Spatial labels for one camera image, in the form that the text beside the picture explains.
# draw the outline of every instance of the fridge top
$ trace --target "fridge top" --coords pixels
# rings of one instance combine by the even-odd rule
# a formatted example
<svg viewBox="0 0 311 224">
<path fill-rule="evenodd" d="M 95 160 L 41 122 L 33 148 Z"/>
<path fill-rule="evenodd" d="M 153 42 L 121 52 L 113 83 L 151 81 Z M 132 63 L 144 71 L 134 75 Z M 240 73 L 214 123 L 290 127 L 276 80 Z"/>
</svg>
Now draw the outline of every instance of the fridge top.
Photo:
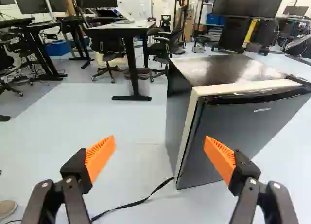
<svg viewBox="0 0 311 224">
<path fill-rule="evenodd" d="M 284 79 L 287 75 L 245 55 L 172 58 L 193 86 Z"/>
</svg>

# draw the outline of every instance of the person's foot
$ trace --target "person's foot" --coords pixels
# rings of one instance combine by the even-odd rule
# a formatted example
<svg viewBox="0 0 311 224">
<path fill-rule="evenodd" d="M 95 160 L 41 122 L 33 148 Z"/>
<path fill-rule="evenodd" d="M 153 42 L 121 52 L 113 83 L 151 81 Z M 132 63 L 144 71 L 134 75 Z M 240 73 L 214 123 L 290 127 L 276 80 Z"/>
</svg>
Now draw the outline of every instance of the person's foot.
<svg viewBox="0 0 311 224">
<path fill-rule="evenodd" d="M 9 116 L 0 116 L 0 122 L 7 122 L 10 120 L 11 117 Z"/>
<path fill-rule="evenodd" d="M 17 208 L 15 201 L 0 201 L 0 219 L 10 216 Z"/>
</svg>

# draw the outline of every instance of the light blue floor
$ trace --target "light blue floor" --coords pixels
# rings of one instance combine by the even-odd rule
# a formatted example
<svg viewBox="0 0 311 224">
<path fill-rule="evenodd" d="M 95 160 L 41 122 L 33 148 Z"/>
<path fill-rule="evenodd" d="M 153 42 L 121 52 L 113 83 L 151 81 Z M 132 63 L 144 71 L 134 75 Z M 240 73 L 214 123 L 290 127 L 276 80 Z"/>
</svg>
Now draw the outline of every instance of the light blue floor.
<svg viewBox="0 0 311 224">
<path fill-rule="evenodd" d="M 203 56 L 191 53 L 187 44 L 184 56 Z M 142 49 L 136 49 L 141 55 Z M 246 55 L 262 61 L 280 71 L 311 80 L 311 68 L 284 55 Z M 166 178 L 172 176 L 164 146 L 165 141 L 165 77 L 150 84 L 142 81 L 151 102 L 112 101 L 113 95 L 128 94 L 129 83 L 117 75 L 115 84 L 106 76 L 92 82 L 96 63 L 85 70 L 82 62 L 55 61 L 58 69 L 65 69 L 68 79 L 53 84 L 53 89 L 38 94 L 29 87 L 25 97 L 6 98 L 7 113 L 14 105 L 15 118 L 0 123 L 1 154 L 0 200 L 14 199 L 19 203 L 17 212 L 7 220 L 20 219 L 32 187 L 44 180 L 60 179 L 59 169 L 80 148 L 113 134 L 116 151 L 103 169 L 92 191 L 84 196 L 90 216 L 107 209 L 144 198 Z M 142 57 L 137 58 L 142 66 Z M 151 68 L 159 64 L 150 62 Z M 26 102 L 27 95 L 36 98 Z M 311 102 L 282 129 L 279 134 L 254 158 L 263 174 L 261 180 L 276 180 L 288 187 L 301 224 L 310 221 L 308 203 L 311 182 L 309 158 L 311 156 L 310 130 Z M 98 223 L 228 223 L 236 202 L 223 181 L 196 188 L 176 191 L 173 183 L 155 194 L 151 201 L 99 219 Z M 254 223 L 262 223 L 257 213 Z M 65 210 L 59 213 L 58 223 L 67 223 Z"/>
</svg>

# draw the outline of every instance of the black cable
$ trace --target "black cable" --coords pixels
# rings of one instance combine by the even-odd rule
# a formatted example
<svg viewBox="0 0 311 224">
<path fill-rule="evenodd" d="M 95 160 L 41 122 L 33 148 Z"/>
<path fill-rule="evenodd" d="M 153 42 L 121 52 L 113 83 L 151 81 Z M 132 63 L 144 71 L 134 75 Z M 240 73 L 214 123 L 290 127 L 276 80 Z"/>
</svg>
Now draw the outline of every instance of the black cable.
<svg viewBox="0 0 311 224">
<path fill-rule="evenodd" d="M 146 197 L 146 198 L 144 198 L 142 200 L 139 200 L 139 201 L 135 201 L 135 202 L 132 202 L 132 203 L 129 203 L 129 204 L 126 204 L 126 205 L 123 205 L 123 206 L 119 206 L 119 207 L 113 208 L 111 210 L 107 210 L 105 212 L 102 212 L 102 213 L 96 215 L 95 217 L 91 218 L 91 222 L 96 221 L 97 219 L 101 218 L 105 214 L 113 212 L 113 211 L 116 211 L 118 209 L 124 209 L 124 208 L 133 207 L 133 206 L 138 206 L 138 205 L 144 203 L 145 201 L 147 201 L 149 199 L 149 197 L 151 197 L 154 193 L 159 191 L 161 188 L 163 188 L 165 185 L 167 185 L 169 182 L 171 182 L 174 179 L 176 179 L 176 178 L 172 177 L 172 178 L 169 178 L 169 179 L 165 180 L 162 184 L 157 186 L 157 188 L 153 192 L 151 192 L 151 194 L 148 197 Z"/>
<path fill-rule="evenodd" d="M 21 222 L 21 220 L 11 220 L 11 221 L 8 221 L 8 222 L 6 222 L 4 224 L 15 223 L 15 222 Z"/>
<path fill-rule="evenodd" d="M 8 17 L 11 17 L 11 18 L 17 19 L 16 17 L 10 16 L 10 15 L 4 14 L 4 13 L 1 13 L 1 15 L 6 15 L 6 16 L 8 16 Z"/>
</svg>

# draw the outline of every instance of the fridge door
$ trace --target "fridge door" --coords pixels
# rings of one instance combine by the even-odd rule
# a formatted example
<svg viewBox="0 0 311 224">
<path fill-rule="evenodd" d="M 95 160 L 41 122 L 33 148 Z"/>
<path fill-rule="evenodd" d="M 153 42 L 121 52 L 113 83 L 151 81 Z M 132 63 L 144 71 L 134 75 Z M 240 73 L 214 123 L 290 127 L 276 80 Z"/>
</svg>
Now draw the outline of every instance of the fridge door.
<svg viewBox="0 0 311 224">
<path fill-rule="evenodd" d="M 203 99 L 202 111 L 196 113 L 200 115 L 199 121 L 191 130 L 195 132 L 191 133 L 193 137 L 189 139 L 185 150 L 177 181 L 178 189 L 221 180 L 203 150 L 206 135 L 232 150 L 241 150 L 251 159 L 311 96 L 299 89 L 280 94 L 265 91 L 244 95 L 243 98 L 237 98 L 237 94 L 214 97 L 212 100 L 211 97 L 200 98 Z"/>
</svg>

